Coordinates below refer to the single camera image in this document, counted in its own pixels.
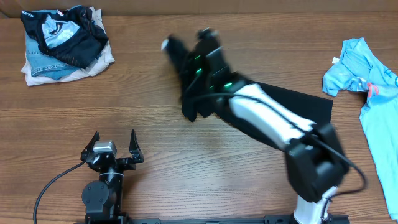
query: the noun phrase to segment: wooden surface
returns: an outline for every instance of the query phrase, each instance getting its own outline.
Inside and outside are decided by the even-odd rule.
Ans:
[[[259,82],[322,93],[323,74],[343,40],[365,37],[375,56],[398,71],[398,14],[241,14],[105,17],[116,63],[101,75],[28,87],[19,19],[0,21],[0,223],[32,223],[35,200],[57,174],[79,163],[95,131],[128,156],[136,129],[145,163],[126,173],[123,210],[134,218],[230,218],[289,214],[296,194],[281,152],[259,144],[215,116],[191,123],[180,112],[180,89],[160,43],[178,34],[219,30],[228,62]],[[352,223],[393,223],[359,122],[364,96],[342,91],[332,123],[346,155],[365,171],[369,188],[336,198],[330,212]],[[82,221],[87,167],[62,177],[39,206],[40,223]],[[351,171],[341,190],[358,187]]]
[[[19,17],[22,10],[66,10],[76,5],[102,9],[105,16],[398,11],[396,0],[0,0],[0,11]]]

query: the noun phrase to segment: green light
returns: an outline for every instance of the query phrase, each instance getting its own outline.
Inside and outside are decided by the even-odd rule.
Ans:
[[[198,70],[197,70],[197,75],[200,75],[201,74],[201,68],[199,68]]]
[[[232,86],[232,83],[227,83],[227,84],[224,85],[224,88],[229,88],[231,86]]]

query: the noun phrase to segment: folded clothes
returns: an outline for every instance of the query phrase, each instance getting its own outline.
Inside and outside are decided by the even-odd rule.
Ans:
[[[371,52],[363,38],[343,42],[340,60],[323,77],[323,91],[367,91],[363,131],[383,187],[388,212],[398,219],[398,77]]]
[[[93,22],[104,29],[104,25],[102,24],[101,10],[99,9],[96,11],[93,7],[90,9],[93,14]],[[46,12],[56,13],[57,11],[52,10]],[[114,62],[109,42],[107,42],[105,45],[98,59],[92,62],[87,68],[82,69],[65,64],[54,57],[41,53],[37,46],[37,42],[31,39],[29,36],[26,37],[27,60],[21,72],[25,73],[25,79],[28,86],[55,82],[70,82],[88,76],[95,76],[105,70],[110,63]],[[34,60],[32,60],[32,56],[28,53],[28,49],[34,50],[34,46],[36,46],[35,52],[38,53],[34,55]]]
[[[42,53],[79,68],[93,62],[108,42],[105,31],[91,18],[92,11],[83,6],[56,14],[21,13],[27,35],[37,41]]]

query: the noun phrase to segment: white cloth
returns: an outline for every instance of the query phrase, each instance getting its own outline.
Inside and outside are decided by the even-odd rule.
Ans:
[[[90,7],[90,9],[93,11],[93,17],[92,19],[95,21],[96,25],[99,25],[102,29],[105,30],[104,25],[102,24],[102,15],[101,15],[101,10],[98,9],[97,11],[94,9],[94,7]],[[98,60],[95,60],[88,66],[86,69],[79,69],[75,72],[73,72],[70,75],[67,75],[65,77],[62,77],[59,80],[54,80],[49,77],[45,76],[32,76],[32,67],[30,66],[30,63],[28,60],[26,60],[26,63],[24,67],[22,68],[21,72],[25,73],[25,79],[26,83],[28,86],[33,86],[33,85],[41,85],[41,84],[46,84],[46,83],[56,83],[56,82],[70,82],[74,80],[78,80],[81,78],[85,77],[93,77],[99,73],[101,73],[105,68],[108,67],[110,63],[114,62],[112,52],[111,52],[111,45],[106,43],[104,49],[101,52],[101,56],[98,58]]]

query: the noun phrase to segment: blue denim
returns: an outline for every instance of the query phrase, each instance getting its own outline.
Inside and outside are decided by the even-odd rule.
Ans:
[[[362,128],[383,187],[390,217],[398,219],[398,77],[371,52],[363,38],[343,42],[340,61],[323,77],[323,91],[366,91]]]
[[[57,10],[40,10],[36,12],[51,12],[57,13]],[[59,80],[60,78],[70,75],[77,71],[79,68],[63,63],[55,57],[43,54],[39,50],[39,44],[36,40],[30,38],[25,33],[26,43],[26,59],[32,66],[32,76],[42,75],[45,77]]]

